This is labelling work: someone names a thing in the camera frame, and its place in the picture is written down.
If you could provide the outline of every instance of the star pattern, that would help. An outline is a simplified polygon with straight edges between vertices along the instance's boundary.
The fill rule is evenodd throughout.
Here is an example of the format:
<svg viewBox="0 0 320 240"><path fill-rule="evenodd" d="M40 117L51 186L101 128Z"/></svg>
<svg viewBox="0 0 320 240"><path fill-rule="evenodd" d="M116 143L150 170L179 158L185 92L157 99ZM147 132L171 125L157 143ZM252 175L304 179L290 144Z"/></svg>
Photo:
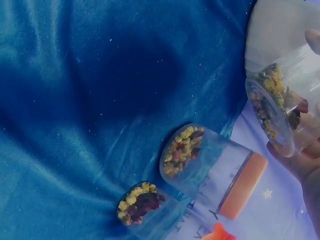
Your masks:
<svg viewBox="0 0 320 240"><path fill-rule="evenodd" d="M270 199L272 197L271 194L272 194L272 190L269 190L267 188L266 191L263 193L264 199Z"/></svg>

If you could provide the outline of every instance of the dried flower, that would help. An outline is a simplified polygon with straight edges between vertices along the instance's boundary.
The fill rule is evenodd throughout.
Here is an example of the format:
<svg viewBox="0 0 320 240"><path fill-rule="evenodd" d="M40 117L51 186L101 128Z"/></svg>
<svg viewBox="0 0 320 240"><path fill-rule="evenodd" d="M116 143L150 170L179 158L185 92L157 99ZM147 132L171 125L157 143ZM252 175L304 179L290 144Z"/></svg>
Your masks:
<svg viewBox="0 0 320 240"><path fill-rule="evenodd" d="M174 138L164 157L164 173L173 177L183 171L187 162L198 158L204 128L188 126Z"/></svg>
<svg viewBox="0 0 320 240"><path fill-rule="evenodd" d="M136 203L137 198L131 193L129 196L126 197L125 200L129 205L133 205Z"/></svg>
<svg viewBox="0 0 320 240"><path fill-rule="evenodd" d="M143 216L160 208L160 202L165 200L165 196L157 193L156 185L143 182L126 194L125 201L120 201L117 217L127 226L142 224Z"/></svg>
<svg viewBox="0 0 320 240"><path fill-rule="evenodd" d="M140 194L142 194L144 191L142 190L141 187L136 187L134 190L131 192L135 197L138 197Z"/></svg>
<svg viewBox="0 0 320 240"><path fill-rule="evenodd" d="M300 97L297 93L285 87L283 84L282 71L277 63L270 64L259 73L252 77L264 87L268 94L273 98L279 110L287 117L291 129L297 129L300 124L300 113L308 112L308 101ZM266 134L272 139L277 138L277 132L273 124L278 124L269 113L268 100L260 92L251 92L249 99L257 117L261 120L261 126Z"/></svg>
<svg viewBox="0 0 320 240"><path fill-rule="evenodd" d="M119 211L118 212L118 218L123 219L125 216L127 216L127 213L125 211Z"/></svg>
<svg viewBox="0 0 320 240"><path fill-rule="evenodd" d="M121 201L121 202L119 203L119 209L120 209L121 211L127 210L128 206L129 206L129 205L128 205L125 201Z"/></svg>

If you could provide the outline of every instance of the orange object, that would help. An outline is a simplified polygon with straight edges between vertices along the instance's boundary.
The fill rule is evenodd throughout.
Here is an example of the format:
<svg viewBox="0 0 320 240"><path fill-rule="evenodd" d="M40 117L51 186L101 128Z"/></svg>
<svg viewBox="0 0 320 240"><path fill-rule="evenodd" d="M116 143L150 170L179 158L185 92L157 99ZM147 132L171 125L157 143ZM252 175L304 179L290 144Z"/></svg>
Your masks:
<svg viewBox="0 0 320 240"><path fill-rule="evenodd" d="M213 232L205 235L201 240L237 240L235 236L228 233L221 223L214 226Z"/></svg>

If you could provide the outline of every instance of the plastic container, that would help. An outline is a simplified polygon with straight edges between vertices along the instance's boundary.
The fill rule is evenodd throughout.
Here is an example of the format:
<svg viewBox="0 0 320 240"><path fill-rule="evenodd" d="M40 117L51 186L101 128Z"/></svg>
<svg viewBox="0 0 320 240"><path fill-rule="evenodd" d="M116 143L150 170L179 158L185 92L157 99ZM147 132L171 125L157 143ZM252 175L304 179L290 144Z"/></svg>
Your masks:
<svg viewBox="0 0 320 240"><path fill-rule="evenodd" d="M142 240L162 240L185 213L177 200L149 182L132 186L116 208L116 217Z"/></svg>
<svg viewBox="0 0 320 240"><path fill-rule="evenodd" d="M245 88L262 129L283 156L320 137L320 56L309 45L250 74Z"/></svg>
<svg viewBox="0 0 320 240"><path fill-rule="evenodd" d="M267 164L260 154L192 123L171 137L159 167L162 178L183 194L235 219Z"/></svg>

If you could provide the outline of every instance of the blue cloth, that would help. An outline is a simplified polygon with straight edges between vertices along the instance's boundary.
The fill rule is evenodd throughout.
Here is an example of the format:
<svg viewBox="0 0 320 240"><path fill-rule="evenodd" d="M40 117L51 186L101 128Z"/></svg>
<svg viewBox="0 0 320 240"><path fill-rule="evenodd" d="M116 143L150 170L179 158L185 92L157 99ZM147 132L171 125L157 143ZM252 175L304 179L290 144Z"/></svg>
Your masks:
<svg viewBox="0 0 320 240"><path fill-rule="evenodd" d="M178 197L159 154L188 122L230 135L252 1L0 1L0 239L125 239L130 186Z"/></svg>

